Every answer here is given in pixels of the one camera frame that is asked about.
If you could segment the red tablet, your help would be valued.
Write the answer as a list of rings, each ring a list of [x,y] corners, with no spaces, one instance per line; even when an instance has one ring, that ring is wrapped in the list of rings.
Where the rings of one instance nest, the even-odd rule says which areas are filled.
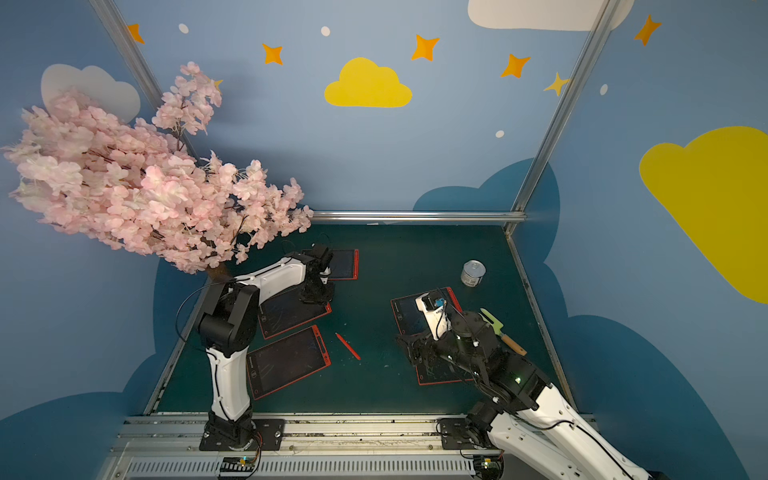
[[[442,287],[437,289],[437,291],[440,292],[439,298],[447,300],[457,311],[463,313],[458,299],[450,287]],[[407,336],[419,334],[423,331],[431,332],[427,316],[419,310],[416,302],[419,297],[431,292],[424,291],[391,300],[390,304],[400,334]]]
[[[435,358],[429,364],[416,362],[413,366],[420,386],[473,382],[470,373],[445,358]]]
[[[312,325],[250,352],[247,377],[253,400],[303,380],[332,364],[323,337]]]
[[[338,249],[332,251],[329,264],[331,281],[357,280],[359,275],[359,250]]]
[[[259,324],[265,340],[310,323],[332,312],[331,305],[304,303],[298,290],[288,290],[260,305]]]

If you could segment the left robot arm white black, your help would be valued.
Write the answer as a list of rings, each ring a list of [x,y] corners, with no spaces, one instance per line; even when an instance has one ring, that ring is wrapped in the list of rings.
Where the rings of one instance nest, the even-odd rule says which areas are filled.
[[[259,433],[252,420],[246,358],[265,301],[298,286],[305,304],[330,303],[334,286],[330,275],[332,250],[315,244],[305,252],[291,252],[276,263],[252,273],[213,283],[194,328],[208,357],[213,401],[199,445],[202,451],[258,449]]]

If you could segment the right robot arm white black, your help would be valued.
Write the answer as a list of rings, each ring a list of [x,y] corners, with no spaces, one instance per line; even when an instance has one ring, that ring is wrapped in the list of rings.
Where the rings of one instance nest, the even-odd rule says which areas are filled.
[[[449,306],[426,313],[428,327],[398,341],[413,365],[443,360],[486,396],[470,423],[487,447],[510,453],[547,479],[658,479],[592,427],[521,347],[498,334],[487,310]]]

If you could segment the silver tin can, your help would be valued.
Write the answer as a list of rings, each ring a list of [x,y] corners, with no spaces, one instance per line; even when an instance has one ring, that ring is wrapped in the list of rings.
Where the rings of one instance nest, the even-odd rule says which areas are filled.
[[[486,267],[478,260],[469,260],[463,267],[460,275],[461,282],[467,287],[478,286],[486,274]]]

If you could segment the right circuit board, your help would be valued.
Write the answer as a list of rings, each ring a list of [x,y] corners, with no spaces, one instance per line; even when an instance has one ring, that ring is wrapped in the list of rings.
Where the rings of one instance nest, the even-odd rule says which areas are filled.
[[[475,480],[500,480],[504,473],[504,462],[498,457],[475,456],[472,465]]]

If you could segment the circuit board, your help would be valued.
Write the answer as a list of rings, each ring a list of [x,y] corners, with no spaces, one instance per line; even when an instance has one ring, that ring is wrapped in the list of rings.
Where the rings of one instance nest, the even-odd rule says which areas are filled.
[[[498,457],[475,456],[472,465],[475,480],[500,480],[504,473],[504,462]]]
[[[217,479],[250,479],[260,467],[258,457],[225,457],[218,467]]]

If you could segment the left circuit board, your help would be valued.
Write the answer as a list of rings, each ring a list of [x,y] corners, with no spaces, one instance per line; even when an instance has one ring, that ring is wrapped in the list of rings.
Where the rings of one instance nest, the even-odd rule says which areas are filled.
[[[218,467],[217,479],[250,479],[260,467],[258,457],[225,457]]]

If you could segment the pink cherry blossom tree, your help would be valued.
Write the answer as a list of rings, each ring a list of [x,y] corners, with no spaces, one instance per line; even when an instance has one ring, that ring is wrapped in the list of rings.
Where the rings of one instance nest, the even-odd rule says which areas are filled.
[[[221,102],[217,83],[192,62],[151,120],[125,123],[69,90],[23,113],[22,138],[5,151],[20,176],[13,197],[59,232],[189,274],[305,232],[313,213],[296,181],[276,186],[259,161],[240,168],[188,151],[183,135],[203,132]]]

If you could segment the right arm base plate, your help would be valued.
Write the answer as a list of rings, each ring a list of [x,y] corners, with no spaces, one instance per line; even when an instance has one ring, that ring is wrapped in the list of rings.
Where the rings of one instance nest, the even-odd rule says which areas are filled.
[[[487,431],[466,417],[444,417],[436,421],[436,432],[444,450],[495,449]]]

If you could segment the aluminium back rail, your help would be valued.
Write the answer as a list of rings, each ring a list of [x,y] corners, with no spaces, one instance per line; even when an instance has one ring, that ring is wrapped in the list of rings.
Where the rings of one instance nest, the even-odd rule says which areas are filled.
[[[313,215],[316,223],[516,224],[525,220],[523,212],[315,211]]]

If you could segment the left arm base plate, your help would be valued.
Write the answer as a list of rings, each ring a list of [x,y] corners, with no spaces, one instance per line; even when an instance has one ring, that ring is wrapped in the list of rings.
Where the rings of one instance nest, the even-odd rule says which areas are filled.
[[[285,421],[282,419],[249,419],[240,422],[209,420],[200,440],[200,451],[250,452],[278,451]]]

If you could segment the aluminium rail frame front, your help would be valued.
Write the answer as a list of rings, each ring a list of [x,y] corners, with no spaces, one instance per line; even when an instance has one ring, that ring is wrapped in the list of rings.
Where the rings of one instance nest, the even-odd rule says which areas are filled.
[[[127,418],[100,479],[217,479],[225,457],[258,457],[250,479],[470,479],[475,456],[498,457],[504,478],[545,478],[498,449],[444,450],[436,421],[447,415],[258,414],[285,421],[278,451],[200,451],[201,414]]]

